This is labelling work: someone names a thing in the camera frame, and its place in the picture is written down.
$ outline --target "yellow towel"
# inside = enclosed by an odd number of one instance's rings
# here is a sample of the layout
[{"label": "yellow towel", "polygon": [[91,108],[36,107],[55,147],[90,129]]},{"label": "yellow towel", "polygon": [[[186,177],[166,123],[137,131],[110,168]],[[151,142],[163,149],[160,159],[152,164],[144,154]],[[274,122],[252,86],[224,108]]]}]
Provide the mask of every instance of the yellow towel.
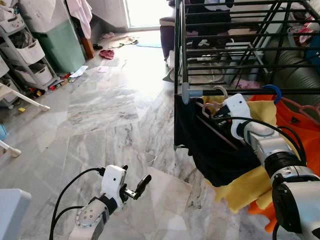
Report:
[{"label": "yellow towel", "polygon": [[[221,103],[223,96],[203,97],[204,103]],[[249,101],[250,114],[253,119],[263,121],[275,126],[277,119],[277,108],[273,101]],[[272,202],[272,186],[266,170],[259,166],[233,180],[229,185],[214,187],[216,195],[215,200],[227,200],[231,212],[237,213],[243,207],[253,201],[260,209],[265,209]]]}]

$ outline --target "pink clothes hanger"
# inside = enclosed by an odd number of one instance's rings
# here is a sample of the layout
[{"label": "pink clothes hanger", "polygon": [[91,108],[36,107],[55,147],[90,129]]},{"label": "pink clothes hanger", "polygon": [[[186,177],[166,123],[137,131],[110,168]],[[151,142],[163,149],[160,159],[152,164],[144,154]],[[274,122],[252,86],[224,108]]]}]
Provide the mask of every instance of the pink clothes hanger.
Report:
[{"label": "pink clothes hanger", "polygon": [[302,106],[299,103],[296,103],[295,101],[292,101],[290,99],[287,99],[285,97],[282,97],[281,100],[283,100],[284,102],[287,102],[289,104],[292,104],[294,106],[296,106],[299,110],[299,113],[301,113],[302,115],[304,115],[306,118],[310,119],[312,122],[314,122],[316,125],[320,126],[320,122],[316,119],[314,119],[312,116],[310,116],[308,113],[305,112],[306,109],[310,109],[316,112],[316,114],[318,115],[318,118],[320,119],[320,104],[316,105],[316,106],[311,106],[311,105],[305,105]]}]

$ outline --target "blue object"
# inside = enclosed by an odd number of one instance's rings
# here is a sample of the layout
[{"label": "blue object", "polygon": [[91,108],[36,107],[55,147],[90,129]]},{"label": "blue object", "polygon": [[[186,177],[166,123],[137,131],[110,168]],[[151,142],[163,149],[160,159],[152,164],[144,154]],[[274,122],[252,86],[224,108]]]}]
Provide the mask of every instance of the blue object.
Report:
[{"label": "blue object", "polygon": [[5,130],[5,127],[0,124],[0,140],[5,139],[5,137],[7,136],[7,131]]},{"label": "blue object", "polygon": [[263,89],[272,89],[272,90],[275,91],[276,99],[274,100],[274,104],[277,104],[281,100],[282,93],[281,93],[280,89],[276,85],[268,84],[268,85],[264,85],[262,88]]},{"label": "blue object", "polygon": [[[309,44],[310,48],[319,48],[320,47],[320,36],[313,36],[312,41]],[[305,58],[309,63],[318,65],[315,69],[320,73],[320,56],[318,55],[318,50],[307,50],[305,52]]]},{"label": "blue object", "polygon": [[147,48],[161,48],[160,42],[139,42],[136,44],[138,47],[147,47]]}]

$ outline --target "black cable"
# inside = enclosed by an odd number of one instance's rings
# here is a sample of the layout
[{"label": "black cable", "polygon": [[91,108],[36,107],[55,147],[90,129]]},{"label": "black cable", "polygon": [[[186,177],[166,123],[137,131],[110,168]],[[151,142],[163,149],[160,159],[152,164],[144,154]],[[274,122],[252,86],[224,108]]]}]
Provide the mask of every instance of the black cable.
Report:
[{"label": "black cable", "polygon": [[300,137],[299,137],[298,134],[296,133],[296,131],[293,130],[291,127],[288,127],[288,126],[278,126],[278,129],[287,129],[288,131],[290,131],[290,132],[294,135],[296,141],[297,141],[298,144],[299,144],[299,147],[300,147],[300,150],[301,150],[301,153],[302,153],[301,162],[302,162],[305,166],[307,166],[307,155],[306,155],[306,151],[305,151],[304,145],[303,145]]},{"label": "black cable", "polygon": [[54,226],[53,226],[53,229],[55,229],[55,226],[59,220],[59,218],[66,212],[66,211],[69,211],[71,209],[82,209],[84,206],[70,206],[70,207],[67,207],[65,209],[63,209],[59,215],[55,218],[55,221],[54,221]]},{"label": "black cable", "polygon": [[271,128],[271,129],[277,131],[278,133],[280,133],[284,137],[286,137],[292,143],[292,145],[294,146],[294,148],[298,152],[298,154],[300,156],[300,159],[302,159],[301,150],[300,150],[299,146],[296,144],[296,142],[288,134],[286,134],[285,132],[281,131],[279,128],[277,128],[275,126],[272,126],[272,125],[270,125],[268,123],[265,123],[264,121],[255,120],[255,119],[252,119],[252,118],[242,117],[242,116],[230,116],[230,117],[221,117],[221,118],[211,117],[210,119],[213,120],[213,121],[246,120],[246,121],[249,121],[249,122],[255,122],[255,123],[258,123],[258,124],[265,125],[265,126]]},{"label": "black cable", "polygon": [[276,222],[272,232],[272,240],[277,240],[277,232],[278,232],[279,226],[280,226],[279,223]]},{"label": "black cable", "polygon": [[100,173],[101,168],[89,168],[83,172],[81,172],[79,175],[77,175],[74,179],[71,180],[71,182],[69,182],[67,184],[67,186],[65,186],[65,188],[62,190],[62,192],[60,193],[58,200],[56,201],[55,207],[54,207],[54,211],[53,211],[53,215],[52,215],[52,220],[51,220],[51,227],[50,227],[50,235],[49,235],[49,240],[54,240],[54,229],[55,229],[55,221],[56,221],[56,215],[57,215],[57,211],[58,211],[58,206],[60,203],[60,200],[63,196],[63,194],[65,193],[65,191],[71,186],[71,184],[73,184],[78,178],[80,178],[83,174],[91,172],[91,171],[98,171]]}]

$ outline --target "blue mat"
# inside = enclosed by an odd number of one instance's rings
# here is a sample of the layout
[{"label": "blue mat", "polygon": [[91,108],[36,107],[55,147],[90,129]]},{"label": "blue mat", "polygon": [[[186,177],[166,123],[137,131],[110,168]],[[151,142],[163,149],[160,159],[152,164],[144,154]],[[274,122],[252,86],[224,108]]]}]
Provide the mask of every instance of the blue mat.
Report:
[{"label": "blue mat", "polygon": [[139,42],[136,44],[138,47],[146,47],[146,48],[161,48],[160,42]]}]

